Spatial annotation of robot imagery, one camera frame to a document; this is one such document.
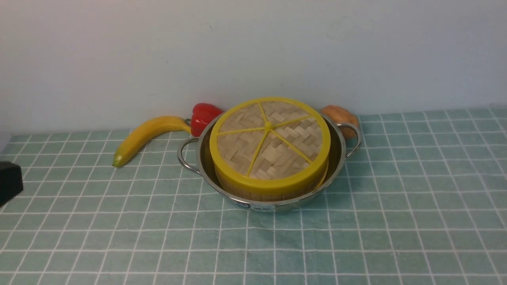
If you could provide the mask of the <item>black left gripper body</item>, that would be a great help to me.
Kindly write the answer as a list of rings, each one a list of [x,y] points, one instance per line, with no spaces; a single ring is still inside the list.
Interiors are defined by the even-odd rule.
[[[18,164],[0,161],[0,207],[23,191],[23,173]]]

